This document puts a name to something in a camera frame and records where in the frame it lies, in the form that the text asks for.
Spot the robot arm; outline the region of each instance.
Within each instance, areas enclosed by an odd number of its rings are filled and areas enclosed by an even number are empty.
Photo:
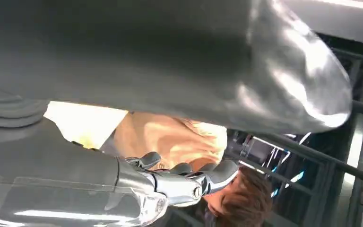
[[[67,142],[47,119],[18,133],[0,141],[0,225],[147,225],[169,205],[192,205],[222,189],[238,171],[231,161],[197,173],[148,171],[156,153],[109,157]]]

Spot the person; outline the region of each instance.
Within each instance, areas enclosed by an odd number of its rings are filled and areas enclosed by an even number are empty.
[[[152,169],[189,163],[193,171],[219,163],[227,146],[226,128],[152,113],[128,113],[116,128],[114,144],[124,157],[155,151],[161,161]],[[270,185],[255,170],[241,166],[222,190],[204,196],[216,226],[258,227],[271,209]]]

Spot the glossy gray panel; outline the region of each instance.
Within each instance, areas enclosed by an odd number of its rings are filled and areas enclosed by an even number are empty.
[[[0,1],[0,88],[250,131],[351,111],[339,62],[276,0]]]

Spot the tan shirt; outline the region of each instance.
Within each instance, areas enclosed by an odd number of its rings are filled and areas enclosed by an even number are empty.
[[[153,169],[190,163],[193,169],[218,163],[227,145],[226,128],[151,113],[128,113],[116,128],[115,146],[124,157],[155,151],[161,162]]]

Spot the brown hair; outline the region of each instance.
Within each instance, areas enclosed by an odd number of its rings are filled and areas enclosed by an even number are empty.
[[[239,170],[241,190],[223,204],[216,227],[260,227],[272,208],[270,183],[264,175],[245,166]]]

